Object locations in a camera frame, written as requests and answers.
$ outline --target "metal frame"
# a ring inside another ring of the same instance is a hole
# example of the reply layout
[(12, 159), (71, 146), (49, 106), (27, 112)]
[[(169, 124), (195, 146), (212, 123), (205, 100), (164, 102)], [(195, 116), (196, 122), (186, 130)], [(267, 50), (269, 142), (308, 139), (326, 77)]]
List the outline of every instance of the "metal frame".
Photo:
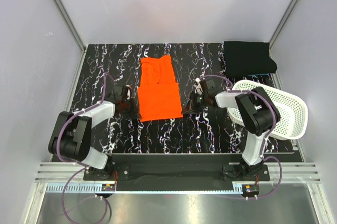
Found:
[(55, 6), (57, 8), (57, 10), (59, 11), (60, 15), (62, 16), (62, 19), (64, 20), (66, 26), (69, 29), (69, 32), (72, 34), (72, 36), (74, 37), (78, 47), (80, 48), (81, 52), (85, 51), (86, 45), (83, 43), (81, 36), (79, 35), (79, 33), (77, 32), (68, 12), (66, 11), (63, 3), (61, 0), (53, 0), (55, 3)]
[(279, 36), (281, 30), (283, 29), (283, 26), (285, 25), (286, 21), (288, 21), (289, 16), (294, 10), (295, 5), (297, 4), (299, 0), (291, 0), (288, 7), (286, 8), (274, 34), (272, 35), (272, 38), (270, 39), (270, 48), (273, 47), (277, 37)]
[[(81, 59), (78, 63), (76, 73), (75, 73), (75, 76), (72, 82), (71, 90), (70, 90), (70, 93), (67, 99), (67, 103), (65, 105), (65, 110), (69, 110), (74, 93), (75, 93), (77, 81), (80, 76), (82, 65), (85, 59), (86, 46), (83, 43), (79, 33), (77, 32), (73, 22), (71, 21), (62, 1), (61, 0), (53, 0), (53, 1), (57, 9), (59, 10), (62, 18), (64, 19), (67, 27), (69, 28), (71, 34), (73, 35), (76, 43), (78, 44), (80, 50), (82, 51)], [(298, 0), (291, 0), (290, 4), (288, 5), (282, 19), (280, 20), (271, 38), (270, 47), (272, 47), (273, 44), (275, 43), (278, 35), (280, 34), (283, 26), (288, 20), (297, 2)], [(275, 87), (278, 89), (282, 89), (282, 84), (280, 82), (278, 73), (272, 75), (272, 79), (274, 81)], [(296, 149), (299, 150), (302, 160), (304, 162), (282, 163), (283, 179), (281, 183), (282, 184), (298, 184), (298, 183), (307, 184), (319, 222), (320, 223), (331, 223), (331, 224), (334, 223), (328, 203), (326, 201), (326, 197), (322, 190), (322, 185), (321, 185), (315, 164), (305, 162), (304, 153), (298, 141), (293, 142), (293, 147), (294, 147), (294, 150)], [(268, 165), (268, 168), (270, 171), (271, 181), (277, 182), (277, 180), (279, 179), (279, 175), (280, 175), (278, 164), (276, 163), (266, 163), (266, 164)], [(66, 183), (68, 179), (70, 178), (70, 176), (81, 168), (82, 166), (80, 165), (70, 164), (70, 163), (61, 163), (61, 162), (41, 163), (39, 171), (36, 176), (36, 180), (35, 180), (34, 192), (32, 195), (31, 204), (29, 206), (29, 210), (27, 212), (24, 223), (26, 224), (34, 223), (35, 224), (37, 222), (38, 215), (41, 210), (41, 206), (42, 206), (43, 199), (44, 199), (44, 196), (47, 190), (48, 183), (53, 183), (53, 182)], [(96, 183), (96, 182), (95, 181), (84, 181), (83, 173), (81, 173), (81, 174), (78, 174), (72, 180), (72, 183), (82, 183), (82, 184), (89, 183), (90, 184), (90, 183)], [(234, 186), (239, 186), (240, 185), (239, 183), (240, 182), (236, 182)]]

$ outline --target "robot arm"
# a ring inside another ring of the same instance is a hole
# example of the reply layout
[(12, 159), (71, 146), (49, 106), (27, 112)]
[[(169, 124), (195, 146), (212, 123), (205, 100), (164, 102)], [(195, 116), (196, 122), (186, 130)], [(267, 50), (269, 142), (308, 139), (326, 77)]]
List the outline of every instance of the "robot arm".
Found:
[(262, 87), (257, 87), (249, 93), (239, 90), (223, 91), (215, 85), (212, 79), (196, 79), (195, 91), (191, 93), (190, 101), (183, 110), (183, 114), (195, 114), (202, 112), (206, 106), (239, 109), (248, 131), (246, 147), (242, 154), (243, 161), (237, 171), (243, 177), (253, 174), (263, 165), (265, 136), (273, 125), (273, 115), (270, 109), (257, 96), (262, 96), (270, 104), (276, 123), (280, 121), (279, 111)]
[[(115, 85), (101, 104), (91, 110), (78, 115), (66, 127), (60, 142), (60, 153), (63, 157), (80, 161), (93, 168), (111, 173), (113, 170), (110, 156), (91, 147), (91, 130), (98, 124), (115, 115), (121, 114), (127, 119), (139, 118), (131, 88)], [(57, 118), (52, 137), (49, 141), (48, 151), (56, 154), (58, 135), (74, 113), (61, 112)]]

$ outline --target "floor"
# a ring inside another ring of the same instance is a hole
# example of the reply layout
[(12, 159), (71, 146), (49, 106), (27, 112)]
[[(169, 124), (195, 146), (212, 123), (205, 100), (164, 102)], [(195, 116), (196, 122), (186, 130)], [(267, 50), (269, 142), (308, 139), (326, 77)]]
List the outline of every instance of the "floor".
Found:
[[(260, 194), (264, 195), (272, 189), (271, 185), (261, 185)], [(98, 202), (98, 199), (80, 203), (89, 196), (65, 195), (65, 208), (77, 223), (96, 223), (104, 213), (104, 203)], [(109, 219), (108, 212), (102, 223), (319, 223), (309, 191), (303, 184), (282, 184), (270, 197), (248, 202), (236, 195), (158, 194), (115, 194), (108, 201), (112, 216)], [(61, 194), (45, 195), (37, 223), (68, 223), (62, 213)]]
[[(104, 72), (109, 72), (118, 84), (131, 85), (136, 94), (141, 78), (140, 59), (165, 54), (171, 55), (183, 107), (195, 78), (225, 73), (223, 44), (89, 45), (71, 110), (88, 107), (100, 99)], [(247, 79), (273, 86), (268, 75)], [(224, 85), (221, 80), (215, 81)], [(207, 108), (198, 115), (146, 123), (117, 116), (95, 127), (92, 134), (92, 146), (105, 153), (240, 153), (245, 140), (246, 130), (233, 124), (222, 108)], [(289, 153), (293, 148), (289, 140), (270, 139), (267, 152)]]

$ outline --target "white plastic basket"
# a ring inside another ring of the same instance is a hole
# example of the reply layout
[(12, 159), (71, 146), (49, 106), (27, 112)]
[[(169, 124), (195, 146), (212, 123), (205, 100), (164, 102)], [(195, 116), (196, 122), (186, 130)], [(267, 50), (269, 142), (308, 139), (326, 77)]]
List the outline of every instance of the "white plastic basket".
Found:
[[(301, 138), (308, 124), (308, 107), (305, 102), (295, 95), (250, 80), (238, 81), (233, 89), (251, 90), (258, 86), (264, 88), (281, 114), (281, 120), (276, 124), (270, 136), (278, 140)], [(228, 108), (228, 114), (233, 122), (244, 126), (238, 109)]]

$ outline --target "metal bar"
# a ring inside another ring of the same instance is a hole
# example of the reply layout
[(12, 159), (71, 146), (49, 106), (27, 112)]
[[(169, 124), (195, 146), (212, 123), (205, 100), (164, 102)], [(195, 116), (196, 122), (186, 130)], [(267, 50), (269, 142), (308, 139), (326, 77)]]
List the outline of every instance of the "metal bar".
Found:
[(322, 185), (308, 185), (309, 193), (320, 224), (334, 224), (333, 216), (326, 200)]
[(213, 195), (242, 194), (234, 190), (227, 191), (116, 191), (115, 194), (179, 194), (179, 195)]
[[(48, 183), (46, 192), (62, 193), (66, 183)], [(109, 184), (109, 190), (104, 190), (103, 185)], [(111, 194), (114, 193), (114, 183), (69, 183), (65, 189), (68, 194)]]
[(272, 35), (272, 38), (270, 39), (270, 48), (273, 47), (273, 45), (274, 45), (277, 37), (279, 36), (279, 34), (280, 34), (282, 28), (284, 27), (286, 21), (289, 19), (289, 16), (293, 12), (294, 7), (296, 6), (296, 4), (297, 4), (298, 1), (299, 0), (291, 0), (290, 1), (290, 3), (288, 5), (287, 9), (285, 10), (285, 12), (284, 12), (284, 14), (283, 14), (283, 16), (282, 16), (282, 18), (281, 18), (281, 20), (280, 20), (277, 28), (276, 28), (274, 34)]
[[(271, 180), (278, 180), (280, 177), (279, 165), (274, 162), (266, 162)], [(284, 162), (281, 163), (283, 170), (283, 179), (281, 183), (320, 183), (320, 178), (313, 162)], [(63, 162), (43, 162), (37, 173), (35, 182), (67, 182), (72, 174), (79, 171), (81, 165), (63, 163)], [(72, 183), (90, 183), (93, 181), (84, 181), (83, 172), (75, 176)], [(247, 181), (237, 181), (234, 184), (246, 184)], [(105, 181), (107, 184), (113, 184), (112, 181)]]
[(77, 87), (77, 82), (78, 82), (78, 79), (80, 78), (80, 73), (81, 73), (81, 70), (82, 70), (83, 63), (84, 63), (86, 51), (87, 51), (87, 48), (84, 49), (84, 51), (81, 54), (81, 58), (78, 61), (77, 68), (76, 68), (76, 71), (75, 71), (75, 75), (74, 75), (74, 78), (73, 78), (73, 81), (72, 81), (72, 85), (70, 87), (70, 91), (69, 91), (69, 94), (68, 94), (67, 102), (66, 102), (65, 107), (64, 107), (65, 111), (70, 111), (70, 108), (71, 108), (71, 105), (72, 105), (72, 102), (73, 102), (73, 98), (74, 98), (74, 95), (75, 95), (76, 87)]
[(27, 212), (24, 224), (36, 224), (41, 210), (42, 202), (46, 193), (47, 184), (40, 183), (36, 185), (35, 193), (31, 200), (31, 205)]
[[(273, 59), (273, 55), (271, 54), (271, 52), (269, 51), (269, 56), (271, 59)], [(279, 90), (283, 90), (283, 86), (282, 86), (282, 83), (281, 83), (281, 80), (280, 80), (280, 76), (279, 76), (279, 73), (276, 71), (275, 74), (271, 74), (271, 78), (273, 80), (273, 83), (274, 83), (274, 87), (279, 89)], [(305, 155), (304, 155), (304, 151), (303, 151), (303, 148), (302, 148), (302, 145), (300, 143), (299, 140), (292, 140), (293, 144), (296, 144), (296, 148), (293, 148), (294, 150), (298, 150), (300, 152), (300, 155), (301, 155), (301, 158), (302, 158), (302, 161), (305, 162)]]
[(74, 37), (78, 47), (80, 48), (81, 52), (84, 52), (86, 45), (83, 43), (81, 36), (79, 35), (79, 33), (77, 32), (72, 20), (69, 17), (68, 12), (66, 11), (63, 3), (61, 0), (53, 0), (56, 8), (58, 9), (59, 13), (61, 14), (65, 24), (67, 25), (70, 33), (72, 34), (72, 36)]

